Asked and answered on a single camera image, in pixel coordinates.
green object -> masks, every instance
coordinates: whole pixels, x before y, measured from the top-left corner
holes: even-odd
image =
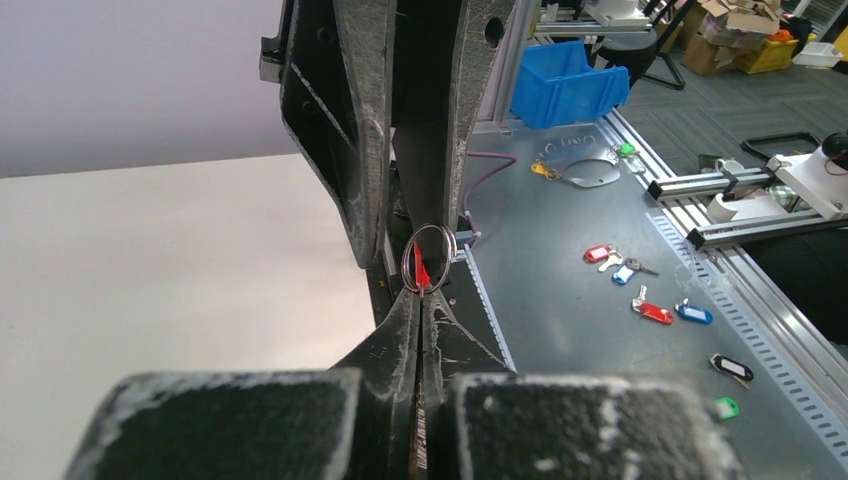
[[[636,153],[636,147],[634,147],[632,143],[625,143],[618,147],[619,155],[627,157],[633,155],[634,153]]]
[[[728,418],[733,418],[739,415],[739,405],[736,405],[736,402],[730,397],[719,398],[716,400],[716,407],[718,408],[718,414],[722,420],[727,420]]]

gray carpet floor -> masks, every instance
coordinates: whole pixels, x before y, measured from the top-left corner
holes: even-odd
[[[761,166],[762,161],[739,147],[748,138],[807,131],[823,139],[848,129],[848,75],[791,65],[779,72],[702,77],[680,63],[680,52],[672,57],[686,88],[678,91],[642,79],[619,110],[678,175],[698,173],[699,154]],[[661,60],[651,73],[670,78]],[[766,151],[791,154],[809,147],[786,142]]]

oval metal ring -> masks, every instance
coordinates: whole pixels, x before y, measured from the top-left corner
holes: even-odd
[[[412,248],[415,246],[415,239],[418,238],[418,235],[421,234],[424,230],[428,228],[435,228],[442,234],[442,239],[445,241],[445,251],[447,251],[447,259],[445,261],[445,271],[442,272],[442,277],[436,282],[435,285],[430,287],[425,287],[424,291],[421,292],[418,286],[415,285],[415,281],[412,278],[412,270],[409,266],[409,261],[412,259]],[[406,247],[403,249],[403,256],[400,259],[400,273],[401,278],[403,279],[403,286],[406,287],[407,290],[417,293],[419,295],[432,293],[438,290],[442,285],[444,285],[445,281],[448,278],[448,272],[450,272],[450,265],[453,262],[453,259],[456,258],[456,254],[458,252],[458,248],[456,245],[456,236],[444,225],[434,225],[432,223],[427,223],[418,227],[418,230],[409,237],[409,241],[406,242]]]

scratched metal edge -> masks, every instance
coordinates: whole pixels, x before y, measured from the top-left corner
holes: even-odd
[[[518,370],[515,368],[515,361],[512,359],[512,354],[506,344],[506,339],[501,331],[501,325],[498,322],[498,317],[495,315],[495,309],[492,308],[492,302],[489,300],[489,294],[486,292],[486,287],[483,285],[483,278],[477,270],[477,262],[474,261],[474,255],[471,253],[471,248],[468,245],[463,245],[462,251],[459,252],[454,261],[465,261],[468,263],[468,269],[471,272],[471,279],[474,280],[474,286],[477,287],[477,294],[480,296],[480,301],[483,303],[483,310],[486,311],[486,316],[489,318],[489,325],[495,334],[495,340],[498,342],[498,348],[504,358],[506,366],[513,372]]]
[[[693,252],[687,248],[686,240],[680,236],[677,228],[666,218],[664,214],[657,215],[645,212],[645,216],[657,229],[657,232],[665,239],[666,243],[674,251],[675,255],[684,265],[694,264],[703,269],[701,278],[706,274],[710,279],[717,280],[718,272],[707,260],[703,253]],[[708,286],[700,281],[701,278],[694,277],[693,280],[709,295],[730,324],[733,331],[742,339],[743,343],[750,349],[754,357],[760,363],[762,370],[777,383],[780,391],[787,400],[795,407],[807,425],[813,429],[822,444],[836,458],[848,474],[848,429],[839,421],[838,417],[827,406],[815,389],[807,382],[794,364],[789,361],[781,350],[775,348],[771,339],[763,333],[763,330],[752,319],[749,312],[743,307],[744,303],[734,295],[727,293],[720,286]],[[812,410],[804,408],[814,405]]]

white table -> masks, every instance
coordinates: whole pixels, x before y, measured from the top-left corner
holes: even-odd
[[[58,478],[151,370],[324,369],[373,330],[300,155],[0,180],[0,477]]]

